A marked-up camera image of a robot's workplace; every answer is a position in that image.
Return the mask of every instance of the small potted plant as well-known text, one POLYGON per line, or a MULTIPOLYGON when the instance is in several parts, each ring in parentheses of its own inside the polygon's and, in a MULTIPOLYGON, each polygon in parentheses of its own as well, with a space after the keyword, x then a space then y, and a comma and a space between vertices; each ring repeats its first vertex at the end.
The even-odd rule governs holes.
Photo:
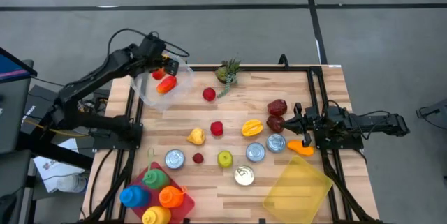
POLYGON ((214 72, 218 81, 225 84, 225 89, 217 95, 217 98, 225 96, 230 91, 231 84, 237 84, 236 74, 241 71, 240 61, 231 59, 230 61, 222 61, 222 65, 214 72))

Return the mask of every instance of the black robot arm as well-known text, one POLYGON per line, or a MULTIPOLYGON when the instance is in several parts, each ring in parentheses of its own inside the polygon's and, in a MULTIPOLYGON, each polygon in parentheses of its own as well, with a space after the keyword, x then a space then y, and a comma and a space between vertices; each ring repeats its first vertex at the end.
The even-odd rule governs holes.
POLYGON ((78 126, 111 130, 119 139, 132 141, 137 137, 139 126, 134 126, 124 115, 102 117, 78 109, 78 101, 110 80, 130 75, 136 77, 144 72, 154 72, 164 68, 170 75, 176 75, 179 63, 164 57, 165 41, 150 33, 139 46, 131 44, 124 49, 115 50, 106 57, 104 63, 96 70, 63 87, 53 106, 50 108, 52 127, 74 129, 78 126))
POLYGON ((315 130, 316 134, 322 135, 316 138, 316 146, 320 149, 362 149, 362 137, 367 140, 371 133, 382 132, 402 137, 410 132, 404 118, 398 114, 385 112, 386 115, 379 116, 372 116, 372 113, 356 115, 336 105, 324 107, 322 114, 314 107, 308 107, 306 113, 301 115, 301 104, 296 103, 293 110, 295 116, 285 121, 283 127, 296 134, 303 134, 305 147, 311 143, 307 131, 315 130))

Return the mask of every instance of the transparent plastic bin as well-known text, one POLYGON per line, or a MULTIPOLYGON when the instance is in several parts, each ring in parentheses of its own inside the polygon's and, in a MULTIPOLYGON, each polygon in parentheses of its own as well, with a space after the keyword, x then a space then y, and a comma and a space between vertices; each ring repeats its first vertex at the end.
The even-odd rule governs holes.
POLYGON ((177 75, 177 85, 174 89, 166 94, 160 94, 156 91, 156 87, 167 77, 166 74, 161 80, 155 80, 151 73, 141 73, 136 78, 132 79, 131 86, 136 94, 143 100, 143 102, 162 112, 167 110, 173 103, 181 100, 182 97, 187 96, 191 90, 194 80, 194 72, 191 68, 178 56, 172 56, 166 52, 163 54, 169 56, 179 62, 179 69, 177 75))
POLYGON ((284 223, 310 224, 332 183, 303 158, 294 156, 264 199, 263 206, 284 223))

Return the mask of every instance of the translucent yellow bin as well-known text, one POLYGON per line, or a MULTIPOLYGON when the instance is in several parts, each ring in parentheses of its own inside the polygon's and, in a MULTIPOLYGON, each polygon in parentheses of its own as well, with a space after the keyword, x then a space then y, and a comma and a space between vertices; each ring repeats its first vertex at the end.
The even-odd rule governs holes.
POLYGON ((311 223, 332 180, 299 156, 288 162, 263 206, 285 223, 311 223))

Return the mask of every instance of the green squeeze bottle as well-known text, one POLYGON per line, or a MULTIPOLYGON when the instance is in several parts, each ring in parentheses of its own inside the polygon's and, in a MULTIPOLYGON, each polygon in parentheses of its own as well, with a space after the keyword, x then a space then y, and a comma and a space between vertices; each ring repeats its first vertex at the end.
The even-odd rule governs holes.
POLYGON ((162 189, 170 185, 170 179, 166 173, 160 169, 148 170, 142 182, 151 189, 162 189))

